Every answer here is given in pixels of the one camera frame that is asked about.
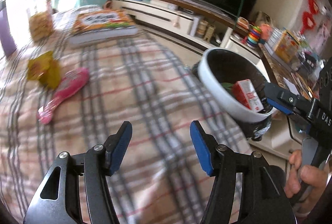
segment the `plaid tablecloth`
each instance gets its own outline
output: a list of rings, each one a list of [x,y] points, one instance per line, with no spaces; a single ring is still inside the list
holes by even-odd
[[[76,15],[95,9],[54,15],[54,34],[38,44],[27,41],[0,61],[0,198],[21,223],[60,152],[85,152],[129,120],[132,140],[120,170],[108,179],[120,223],[199,223],[214,179],[200,167],[190,123],[199,120],[207,133],[234,151],[249,153],[250,148],[236,123],[173,52],[143,30],[134,37],[72,49],[66,39]],[[27,81],[26,67],[28,59],[49,50],[60,59],[63,73],[83,66],[91,76],[44,126],[36,112],[52,91]],[[238,180],[233,218],[240,188]],[[84,191],[81,204],[89,223]]]

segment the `metal bolt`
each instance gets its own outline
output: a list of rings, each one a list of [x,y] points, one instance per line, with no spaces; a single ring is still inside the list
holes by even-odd
[[[224,145],[224,144],[219,144],[219,145],[217,146],[217,149],[218,149],[219,151],[221,151],[221,152],[224,152],[224,151],[227,150],[227,146]]]
[[[61,152],[61,153],[59,154],[59,158],[61,158],[61,159],[65,159],[67,156],[68,156],[68,153],[67,153],[67,152]]]
[[[262,156],[262,153],[261,153],[261,152],[258,152],[258,151],[255,151],[255,152],[254,152],[254,157],[255,157],[255,158],[258,158],[258,159],[259,159],[261,156]]]
[[[104,148],[102,144],[97,144],[94,146],[93,150],[94,151],[101,151]]]

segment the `red box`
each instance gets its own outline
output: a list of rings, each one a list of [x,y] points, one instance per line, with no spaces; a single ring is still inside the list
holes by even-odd
[[[261,100],[249,79],[236,82],[232,87],[234,97],[248,109],[259,112],[264,109]]]

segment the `yellow wrapper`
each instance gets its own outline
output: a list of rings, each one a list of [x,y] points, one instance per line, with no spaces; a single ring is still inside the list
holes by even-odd
[[[56,89],[61,81],[60,65],[53,52],[46,52],[28,62],[28,80],[38,80],[41,85]]]

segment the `book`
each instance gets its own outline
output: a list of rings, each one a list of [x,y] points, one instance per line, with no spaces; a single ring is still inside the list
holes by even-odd
[[[135,35],[137,32],[135,22],[123,10],[93,11],[77,16],[69,43],[79,47],[101,39]]]

